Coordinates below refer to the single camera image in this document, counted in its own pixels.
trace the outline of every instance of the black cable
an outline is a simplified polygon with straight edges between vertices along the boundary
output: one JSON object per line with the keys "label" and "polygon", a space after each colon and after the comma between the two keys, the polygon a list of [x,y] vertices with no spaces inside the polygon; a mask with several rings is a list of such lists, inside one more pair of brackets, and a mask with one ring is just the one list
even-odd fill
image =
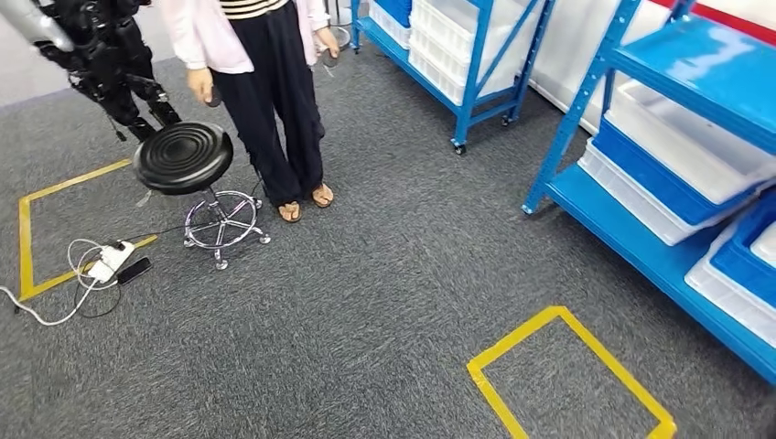
{"label": "black cable", "polygon": [[[253,186],[253,189],[251,189],[251,197],[255,198],[256,189],[258,189],[259,186],[261,186],[261,184],[262,184],[262,180],[259,179],[259,182],[256,183],[255,186]],[[190,225],[190,227],[207,226],[209,224],[212,224],[212,222],[205,222],[205,223],[202,223],[202,224],[193,224],[193,225]],[[161,230],[161,231],[152,231],[150,233],[143,233],[142,235],[136,235],[136,236],[133,236],[131,238],[124,239],[122,241],[134,241],[134,240],[137,240],[137,239],[147,238],[149,236],[154,236],[154,235],[161,236],[161,235],[164,235],[165,233],[170,233],[171,231],[181,230],[181,229],[185,229],[185,228],[186,228],[186,225],[184,224],[184,225],[181,225],[181,226],[170,227],[169,229],[164,229],[164,230]],[[97,262],[98,260],[99,260],[99,257],[95,257],[94,259],[92,259],[91,261],[88,261],[86,263],[89,264],[89,263]],[[86,313],[84,313],[82,311],[84,304],[81,304],[81,308],[78,309],[77,314],[79,316],[83,317],[83,318],[99,318],[99,317],[104,317],[104,316],[107,316],[107,315],[111,314],[118,307],[119,303],[122,300],[122,297],[124,297],[124,293],[122,292],[121,285],[116,284],[116,287],[119,290],[119,296],[116,298],[116,301],[113,303],[113,306],[111,306],[110,309],[108,309],[107,311],[104,311],[104,312],[102,312],[100,314],[87,315]],[[73,295],[73,307],[77,306],[78,302],[80,300],[80,298],[79,298],[79,290],[80,289],[81,289],[81,283],[78,282],[78,284],[75,287],[75,294]]]}
{"label": "black cable", "polygon": [[[104,316],[107,316],[107,315],[111,314],[113,312],[113,310],[115,310],[119,306],[119,303],[121,302],[121,299],[124,296],[124,293],[122,293],[122,291],[121,291],[121,285],[116,284],[116,287],[119,290],[119,296],[116,298],[116,301],[113,303],[113,306],[111,306],[111,308],[108,309],[107,311],[102,312],[100,314],[89,315],[89,314],[86,314],[86,313],[83,312],[83,304],[81,304],[81,307],[78,308],[78,311],[76,311],[76,313],[78,313],[78,315],[83,317],[83,318],[99,318],[99,317],[104,317]],[[78,301],[81,300],[79,298],[79,294],[78,294],[80,289],[81,289],[81,283],[78,283],[76,285],[76,287],[75,287],[75,295],[73,296],[73,307],[78,306]]]}

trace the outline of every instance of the woman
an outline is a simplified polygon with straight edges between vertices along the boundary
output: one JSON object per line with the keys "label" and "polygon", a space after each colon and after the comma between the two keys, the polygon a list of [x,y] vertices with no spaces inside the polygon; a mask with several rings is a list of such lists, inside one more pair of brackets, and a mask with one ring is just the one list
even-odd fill
{"label": "woman", "polygon": [[[173,49],[187,68],[189,87],[209,102],[221,94],[264,193],[283,220],[297,222],[298,201],[334,200],[323,183],[311,66],[316,39],[340,53],[323,0],[158,0]],[[275,123],[286,129],[286,155]]]}

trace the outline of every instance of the stool base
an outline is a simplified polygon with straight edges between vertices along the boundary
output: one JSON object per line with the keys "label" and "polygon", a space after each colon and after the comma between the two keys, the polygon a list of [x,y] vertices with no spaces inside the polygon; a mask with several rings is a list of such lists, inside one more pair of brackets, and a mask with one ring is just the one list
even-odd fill
{"label": "stool base", "polygon": [[[270,242],[271,238],[269,235],[256,227],[258,209],[262,206],[262,201],[260,199],[234,190],[214,192],[210,187],[202,191],[202,198],[203,200],[191,208],[189,214],[186,216],[186,223],[184,226],[185,240],[183,241],[183,245],[187,248],[199,247],[205,250],[212,250],[216,260],[217,270],[224,270],[229,265],[229,263],[223,259],[221,251],[244,240],[251,232],[259,235],[259,242],[262,244],[268,244]],[[232,211],[226,212],[221,203],[221,200],[225,198],[237,198],[240,202],[232,209]],[[194,217],[203,209],[209,210],[217,219],[206,224],[192,224],[191,222]],[[251,219],[248,222],[234,219],[237,214],[245,209],[249,209],[251,212]],[[218,235],[215,242],[206,242],[197,237],[197,235],[201,234],[203,231],[216,227],[218,228]],[[241,230],[242,233],[236,238],[224,241],[224,232],[228,229]]]}

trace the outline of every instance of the yellow tape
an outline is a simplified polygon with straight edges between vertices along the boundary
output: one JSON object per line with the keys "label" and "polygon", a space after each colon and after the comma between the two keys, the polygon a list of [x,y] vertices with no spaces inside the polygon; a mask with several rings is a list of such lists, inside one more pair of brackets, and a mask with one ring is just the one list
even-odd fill
{"label": "yellow tape", "polygon": [[491,348],[485,349],[477,357],[472,359],[467,365],[469,375],[474,383],[482,392],[485,400],[490,407],[499,416],[501,422],[507,431],[516,439],[525,439],[528,434],[515,419],[512,411],[504,403],[498,392],[493,389],[482,370],[491,364],[495,359],[504,355],[515,345],[525,340],[528,336],[538,331],[555,318],[560,317],[577,336],[596,353],[598,358],[614,373],[623,385],[636,397],[641,404],[658,420],[657,426],[647,436],[649,439],[670,439],[676,433],[676,424],[674,418],[662,405],[655,400],[651,394],[640,385],[638,381],[611,355],[606,348],[599,342],[593,334],[590,333],[574,317],[565,306],[549,306],[541,313],[530,318],[527,322],[517,327],[508,336],[502,338]]}
{"label": "yellow tape", "polygon": [[[75,273],[67,272],[60,274],[53,279],[35,285],[35,279],[33,277],[33,264],[32,264],[32,218],[30,213],[30,204],[33,200],[43,198],[47,195],[51,195],[67,187],[75,186],[84,181],[91,180],[93,178],[103,176],[109,172],[113,172],[117,169],[121,169],[132,161],[129,159],[120,160],[112,165],[101,167],[95,171],[91,171],[82,176],[71,178],[70,180],[63,181],[57,185],[46,187],[34,192],[30,195],[24,196],[19,199],[19,300],[25,301],[44,291],[53,288],[63,282],[75,277]],[[157,238],[156,235],[150,236],[135,243],[136,247],[143,247]]]}

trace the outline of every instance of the foot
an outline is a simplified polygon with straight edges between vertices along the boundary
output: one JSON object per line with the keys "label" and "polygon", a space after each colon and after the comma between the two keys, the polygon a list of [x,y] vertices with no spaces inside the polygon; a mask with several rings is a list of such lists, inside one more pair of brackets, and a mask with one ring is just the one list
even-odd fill
{"label": "foot", "polygon": [[297,222],[302,216],[302,208],[299,207],[299,203],[293,202],[285,204],[277,208],[280,217],[286,222]]}
{"label": "foot", "polygon": [[313,201],[319,208],[327,208],[334,201],[334,192],[326,185],[320,185],[313,190]]}

